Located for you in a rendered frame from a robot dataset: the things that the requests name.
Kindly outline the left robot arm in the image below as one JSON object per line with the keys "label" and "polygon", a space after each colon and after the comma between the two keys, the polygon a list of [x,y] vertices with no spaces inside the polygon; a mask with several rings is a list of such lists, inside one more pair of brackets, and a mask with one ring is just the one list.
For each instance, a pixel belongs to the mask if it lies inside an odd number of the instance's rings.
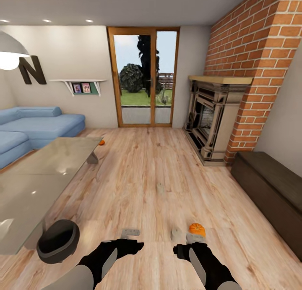
{"label": "left robot arm", "polygon": [[105,240],[84,256],[80,263],[63,275],[60,279],[41,290],[95,290],[115,261],[127,254],[137,254],[144,243],[129,239],[129,235],[139,236],[136,228],[123,228],[121,237],[117,240]]}

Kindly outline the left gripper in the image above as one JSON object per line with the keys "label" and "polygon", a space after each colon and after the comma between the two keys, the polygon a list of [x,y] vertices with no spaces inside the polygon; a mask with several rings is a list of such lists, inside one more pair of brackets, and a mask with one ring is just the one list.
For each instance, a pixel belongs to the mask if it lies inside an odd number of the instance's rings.
{"label": "left gripper", "polygon": [[124,250],[123,250],[122,257],[127,254],[137,254],[137,252],[144,247],[144,243],[143,242],[138,243],[137,240],[131,240],[131,239],[119,240],[119,239],[117,239],[117,241],[119,241],[123,244]]}

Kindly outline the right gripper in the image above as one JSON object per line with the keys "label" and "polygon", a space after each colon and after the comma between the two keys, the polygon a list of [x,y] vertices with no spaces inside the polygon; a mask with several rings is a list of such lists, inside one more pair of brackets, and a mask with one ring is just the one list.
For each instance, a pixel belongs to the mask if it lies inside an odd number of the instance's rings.
{"label": "right gripper", "polygon": [[179,259],[184,259],[190,262],[190,259],[188,258],[187,251],[189,247],[192,246],[192,244],[183,245],[183,244],[177,244],[177,246],[173,247],[174,254],[177,254],[177,257]]}

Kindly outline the cauldron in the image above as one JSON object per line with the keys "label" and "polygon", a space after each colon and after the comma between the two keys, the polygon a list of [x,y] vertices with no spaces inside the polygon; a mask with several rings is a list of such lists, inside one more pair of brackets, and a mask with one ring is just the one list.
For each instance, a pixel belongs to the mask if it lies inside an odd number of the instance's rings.
{"label": "cauldron", "polygon": [[76,251],[80,238],[78,225],[67,219],[55,222],[38,240],[40,259],[46,264],[62,263]]}

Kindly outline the pillar candle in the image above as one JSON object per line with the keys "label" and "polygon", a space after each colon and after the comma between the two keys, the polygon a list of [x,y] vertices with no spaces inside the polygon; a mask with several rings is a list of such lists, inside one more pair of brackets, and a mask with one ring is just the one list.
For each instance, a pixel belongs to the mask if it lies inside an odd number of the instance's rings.
{"label": "pillar candle", "polygon": [[164,184],[163,183],[158,183],[156,186],[156,192],[159,194],[164,193]]}
{"label": "pillar candle", "polygon": [[174,226],[171,230],[171,240],[173,243],[180,243],[182,237],[182,231],[180,227]]}

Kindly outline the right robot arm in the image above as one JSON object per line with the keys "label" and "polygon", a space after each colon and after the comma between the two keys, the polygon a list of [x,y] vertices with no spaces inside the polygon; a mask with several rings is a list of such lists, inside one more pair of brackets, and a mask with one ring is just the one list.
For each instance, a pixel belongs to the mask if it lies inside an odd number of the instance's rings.
{"label": "right robot arm", "polygon": [[212,254],[202,235],[187,233],[186,240],[186,245],[178,243],[174,246],[173,252],[179,259],[193,264],[206,290],[243,290],[228,267]]}

